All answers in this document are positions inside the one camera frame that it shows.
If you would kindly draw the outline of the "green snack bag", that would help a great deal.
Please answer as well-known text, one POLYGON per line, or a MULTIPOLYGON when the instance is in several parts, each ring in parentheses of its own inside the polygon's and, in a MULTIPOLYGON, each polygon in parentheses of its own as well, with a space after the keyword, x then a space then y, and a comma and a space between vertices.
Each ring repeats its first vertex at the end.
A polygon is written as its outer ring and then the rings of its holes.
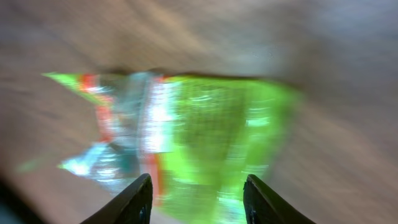
POLYGON ((148 173, 154 203, 185 223, 244 223, 243 183, 264 174, 299 92, 257 78, 152 71, 48 73, 95 106, 100 140, 60 168, 120 193, 148 173))

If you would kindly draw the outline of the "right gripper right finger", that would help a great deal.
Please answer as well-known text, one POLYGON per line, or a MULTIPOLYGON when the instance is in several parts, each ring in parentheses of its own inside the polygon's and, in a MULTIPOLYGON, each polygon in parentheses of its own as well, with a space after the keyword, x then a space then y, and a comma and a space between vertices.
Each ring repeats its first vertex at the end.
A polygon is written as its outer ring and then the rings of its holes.
POLYGON ((254 174, 243 192, 247 224, 315 224, 254 174))

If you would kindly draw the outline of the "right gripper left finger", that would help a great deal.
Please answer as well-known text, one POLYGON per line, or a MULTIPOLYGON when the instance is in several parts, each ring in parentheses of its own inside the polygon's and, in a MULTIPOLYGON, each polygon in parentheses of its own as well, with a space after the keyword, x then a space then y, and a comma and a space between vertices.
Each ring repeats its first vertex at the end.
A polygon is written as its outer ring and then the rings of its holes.
POLYGON ((151 176, 142 174, 81 224, 149 224, 152 200, 151 176))

